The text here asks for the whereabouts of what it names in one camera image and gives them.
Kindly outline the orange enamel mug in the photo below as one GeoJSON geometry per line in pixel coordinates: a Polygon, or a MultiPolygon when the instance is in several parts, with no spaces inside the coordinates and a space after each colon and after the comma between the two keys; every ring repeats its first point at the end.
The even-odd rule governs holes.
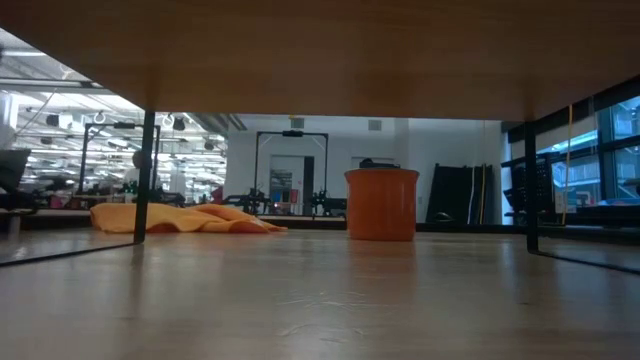
{"type": "Polygon", "coordinates": [[[348,185],[346,222],[354,240],[411,242],[416,232],[419,173],[402,168],[353,169],[348,185]]]}

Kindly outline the wooden shelf with black legs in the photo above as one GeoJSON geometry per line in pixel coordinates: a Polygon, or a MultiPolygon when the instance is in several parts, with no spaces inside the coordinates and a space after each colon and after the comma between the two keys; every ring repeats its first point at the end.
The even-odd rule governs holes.
{"type": "Polygon", "coordinates": [[[0,27],[144,110],[521,123],[640,76],[640,0],[0,0],[0,27]]]}

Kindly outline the black leaning panels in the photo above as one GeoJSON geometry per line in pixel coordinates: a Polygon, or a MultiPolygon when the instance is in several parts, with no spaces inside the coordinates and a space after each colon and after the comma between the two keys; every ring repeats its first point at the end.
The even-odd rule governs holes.
{"type": "Polygon", "coordinates": [[[437,163],[425,222],[458,226],[492,224],[494,180],[491,165],[454,167],[437,163]]]}

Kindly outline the orange microfibre cloth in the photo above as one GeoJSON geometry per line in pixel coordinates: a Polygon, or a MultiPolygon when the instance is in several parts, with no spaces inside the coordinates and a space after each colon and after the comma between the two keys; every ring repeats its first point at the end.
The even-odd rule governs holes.
{"type": "MultiPolygon", "coordinates": [[[[137,206],[133,203],[102,203],[90,209],[92,226],[107,233],[133,233],[137,206]]],[[[203,204],[187,208],[150,203],[147,233],[259,233],[286,231],[234,207],[203,204]]]]}

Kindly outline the person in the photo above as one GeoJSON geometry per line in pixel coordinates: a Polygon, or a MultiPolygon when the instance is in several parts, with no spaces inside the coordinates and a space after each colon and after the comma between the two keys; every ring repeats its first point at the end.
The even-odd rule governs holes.
{"type": "Polygon", "coordinates": [[[133,167],[126,171],[122,183],[129,185],[132,182],[140,183],[140,170],[143,165],[144,153],[142,150],[137,150],[132,155],[133,167]]]}

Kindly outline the dark monitor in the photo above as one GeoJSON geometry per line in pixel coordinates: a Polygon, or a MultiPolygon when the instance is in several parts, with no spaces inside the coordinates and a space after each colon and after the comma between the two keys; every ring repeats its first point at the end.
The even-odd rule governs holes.
{"type": "Polygon", "coordinates": [[[0,188],[6,192],[18,189],[30,154],[29,149],[0,150],[0,188]]]}

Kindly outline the black aluminium table frame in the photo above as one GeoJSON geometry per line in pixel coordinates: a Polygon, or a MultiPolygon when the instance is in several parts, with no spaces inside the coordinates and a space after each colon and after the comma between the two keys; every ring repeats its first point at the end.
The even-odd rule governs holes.
{"type": "MultiPolygon", "coordinates": [[[[276,217],[270,220],[278,226],[296,230],[345,230],[346,222],[339,220],[307,220],[302,217],[276,217]]],[[[91,226],[90,215],[84,210],[39,210],[36,214],[20,219],[20,230],[60,230],[88,228],[91,226]]],[[[514,225],[447,225],[417,223],[417,232],[440,233],[479,233],[479,234],[514,234],[526,235],[525,226],[514,225]]],[[[550,227],[538,226],[538,235],[542,237],[581,240],[587,242],[607,243],[640,247],[640,229],[606,229],[599,227],[550,227]]]]}

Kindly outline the black gantry frame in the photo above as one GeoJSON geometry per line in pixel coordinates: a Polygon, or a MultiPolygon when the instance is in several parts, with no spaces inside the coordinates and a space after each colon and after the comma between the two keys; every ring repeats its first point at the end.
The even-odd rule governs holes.
{"type": "Polygon", "coordinates": [[[254,177],[253,177],[253,186],[252,188],[258,188],[258,169],[259,169],[259,153],[261,148],[260,138],[262,135],[278,135],[282,137],[290,137],[290,138],[301,138],[305,136],[321,136],[324,138],[325,144],[323,146],[324,149],[324,181],[323,181],[323,190],[327,190],[327,180],[328,180],[328,160],[329,160],[329,134],[328,133],[319,133],[319,132],[303,132],[299,130],[283,130],[283,131],[257,131],[255,137],[255,153],[254,153],[254,177]]]}
{"type": "MultiPolygon", "coordinates": [[[[115,122],[115,123],[86,123],[84,125],[84,134],[83,134],[83,144],[81,150],[81,165],[80,165],[80,176],[77,191],[82,193],[84,191],[85,185],[85,176],[86,176],[86,161],[88,155],[88,145],[93,140],[93,138],[100,134],[100,132],[107,127],[112,127],[115,129],[135,129],[135,128],[143,128],[143,125],[135,124],[135,123],[127,123],[127,122],[115,122]]],[[[153,135],[153,163],[151,165],[151,186],[155,187],[157,182],[157,166],[159,164],[159,150],[160,150],[160,135],[161,135],[161,127],[159,125],[154,126],[154,135],[153,135]]]]}

